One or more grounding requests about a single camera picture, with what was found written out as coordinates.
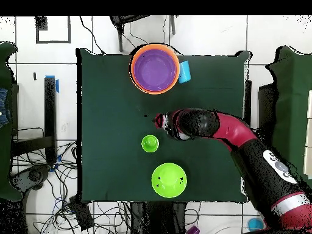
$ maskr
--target purple bowl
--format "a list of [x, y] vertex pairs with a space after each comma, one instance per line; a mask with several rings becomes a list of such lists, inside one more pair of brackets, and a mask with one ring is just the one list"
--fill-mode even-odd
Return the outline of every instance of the purple bowl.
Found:
[[142, 53], [135, 62], [134, 75], [142, 88], [162, 91], [176, 76], [176, 64], [169, 54], [159, 49]]

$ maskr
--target black frame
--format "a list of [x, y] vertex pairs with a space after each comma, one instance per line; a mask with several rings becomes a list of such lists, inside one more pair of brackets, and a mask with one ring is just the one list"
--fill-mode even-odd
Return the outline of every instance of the black frame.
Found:
[[17, 136], [11, 146], [11, 156], [46, 149], [46, 162], [56, 162], [56, 109], [55, 109], [55, 79], [44, 78], [44, 136], [27, 140], [18, 139], [18, 85], [12, 85], [12, 136]]

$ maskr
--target green bowl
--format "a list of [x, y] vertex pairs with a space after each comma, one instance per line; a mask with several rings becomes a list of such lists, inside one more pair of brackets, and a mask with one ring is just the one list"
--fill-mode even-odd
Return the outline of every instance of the green bowl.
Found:
[[162, 197], [177, 197], [184, 191], [186, 184], [184, 170], [174, 163], [164, 163], [158, 166], [152, 175], [153, 189]]
[[155, 152], [159, 147], [159, 141], [155, 135], [146, 135], [142, 140], [142, 148], [146, 152]]

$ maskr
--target blue object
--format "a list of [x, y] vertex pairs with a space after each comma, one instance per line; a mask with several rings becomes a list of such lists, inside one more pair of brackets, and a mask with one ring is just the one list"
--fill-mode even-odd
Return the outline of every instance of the blue object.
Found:
[[55, 80], [55, 89], [56, 89], [56, 92], [59, 93], [60, 92], [60, 88], [59, 88], [59, 80]]
[[10, 121], [10, 110], [7, 102], [7, 90], [0, 88], [0, 128]]
[[248, 221], [247, 227], [251, 232], [254, 232], [255, 230], [263, 230], [264, 224], [263, 221], [257, 218], [252, 218]]
[[54, 164], [54, 169], [57, 169], [59, 167], [59, 164]]
[[188, 61], [180, 63], [179, 83], [188, 82], [191, 80], [190, 66]]

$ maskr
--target floor tile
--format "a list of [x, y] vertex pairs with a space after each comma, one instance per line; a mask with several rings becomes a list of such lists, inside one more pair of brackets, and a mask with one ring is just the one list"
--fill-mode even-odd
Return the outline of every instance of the floor tile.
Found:
[[180, 15], [170, 45], [184, 55], [235, 55], [246, 49], [246, 15]]
[[312, 147], [305, 148], [305, 163], [303, 173], [308, 175], [309, 179], [312, 178]]
[[[91, 30], [91, 17], [83, 16], [83, 23]], [[16, 45], [18, 63], [62, 62], [75, 63], [76, 48], [92, 48], [92, 35], [81, 24], [79, 16], [71, 16], [71, 43], [36, 44], [36, 27], [33, 16], [16, 18]], [[48, 31], [40, 32], [43, 39], [59, 40], [64, 38], [66, 27], [65, 16], [48, 16]]]
[[118, 211], [119, 209], [118, 209], [117, 202], [95, 202], [94, 203], [94, 213], [96, 215], [101, 215], [103, 213], [113, 215]]
[[273, 83], [273, 77], [265, 66], [249, 66], [249, 80], [252, 82], [251, 90], [251, 128], [256, 129], [259, 126], [259, 87]]
[[268, 64], [280, 46], [312, 52], [311, 15], [249, 15], [247, 49], [253, 53], [250, 63]]
[[308, 119], [307, 137], [306, 137], [305, 145], [308, 147], [312, 147], [312, 118]]
[[[77, 138], [76, 69], [76, 65], [17, 65], [19, 129], [44, 129], [44, 78], [55, 76], [59, 81], [59, 92], [56, 93], [57, 139]], [[37, 132], [29, 130], [24, 133]]]
[[204, 215], [241, 215], [241, 204], [232, 202], [203, 202], [200, 214]]
[[259, 215], [259, 212], [252, 205], [251, 201], [243, 205], [244, 205], [244, 215]]
[[8, 64], [8, 66], [10, 67], [10, 69], [13, 73], [13, 77], [16, 80], [16, 66], [15, 66], [15, 64]]
[[75, 141], [57, 141], [57, 156], [62, 155], [59, 157], [61, 161], [64, 163], [76, 163], [75, 157], [73, 157], [72, 148], [77, 147]]
[[[14, 16], [0, 16], [0, 42], [2, 41], [15, 43]], [[15, 54], [10, 56], [9, 62], [15, 62]]]
[[45, 222], [49, 223], [51, 215], [45, 214], [27, 214], [26, 223], [28, 226], [29, 234], [39, 234], [42, 228], [44, 227]]
[[309, 91], [308, 114], [307, 118], [312, 118], [312, 90]]
[[128, 218], [128, 232], [126, 225], [126, 217], [121, 215], [95, 215], [94, 223], [94, 234], [130, 234], [131, 220]]
[[196, 215], [199, 212], [199, 205], [200, 205], [200, 202], [188, 202], [185, 208], [185, 214]]
[[[75, 219], [76, 216], [68, 216], [68, 221], [71, 223], [72, 227], [74, 228], [75, 226], [78, 225], [77, 220]], [[57, 221], [59, 223], [59, 226], [68, 229], [70, 228], [70, 225], [68, 221], [64, 218], [57, 218]], [[53, 226], [52, 221], [51, 221], [51, 215], [45, 215], [45, 214], [27, 214], [26, 215], [26, 222], [27, 226], [29, 229], [29, 234], [39, 234], [39, 231], [41, 231], [43, 234], [73, 234], [72, 230], [60, 230], [57, 229]], [[51, 222], [48, 227], [42, 223], [49, 223]], [[78, 227], [76, 229], [73, 229], [75, 234], [93, 234], [93, 228], [84, 230], [81, 232], [81, 228]]]
[[[136, 37], [140, 37], [148, 43], [163, 43], [164, 32], [166, 34], [165, 43], [168, 44], [168, 30], [169, 30], [169, 15], [151, 15], [146, 18], [139, 19], [131, 23], [131, 34]], [[107, 54], [129, 54], [134, 46], [146, 44], [143, 40], [137, 39], [130, 34], [130, 24], [127, 23], [124, 26], [124, 36], [126, 36], [132, 44], [122, 37], [123, 52], [119, 51], [118, 32], [112, 24], [109, 16], [94, 16], [93, 17], [93, 34], [96, 39], [96, 43]], [[100, 54], [101, 51], [93, 43], [93, 52]]]
[[[241, 216], [200, 215], [197, 227], [200, 230], [199, 234], [240, 234], [241, 224]], [[192, 225], [197, 225], [197, 222], [186, 226], [186, 230], [191, 228]]]
[[[70, 177], [77, 177], [75, 170], [71, 171], [69, 174]], [[59, 179], [55, 175], [54, 172], [49, 172], [48, 180], [51, 182], [53, 186], [53, 193], [56, 198], [61, 197], [61, 192], [63, 196], [63, 184], [60, 184]], [[69, 179], [65, 180], [65, 184], [68, 188], [68, 197], [67, 201], [69, 202], [69, 198], [77, 194], [77, 179]], [[52, 213], [57, 211], [60, 208], [61, 203], [58, 203], [55, 207], [55, 198], [52, 194], [52, 187], [49, 182], [46, 180], [43, 182], [43, 187], [40, 190], [34, 191], [32, 190], [29, 193], [29, 197], [27, 200], [26, 213]]]
[[253, 218], [259, 219], [259, 220], [261, 220], [263, 222], [263, 220], [262, 220], [262, 218], [260, 216], [257, 216], [257, 217], [255, 217], [255, 216], [244, 216], [244, 219], [243, 219], [243, 227], [244, 227], [243, 228], [243, 233], [250, 232], [250, 229], [248, 229], [248, 221], [250, 219], [253, 219]]

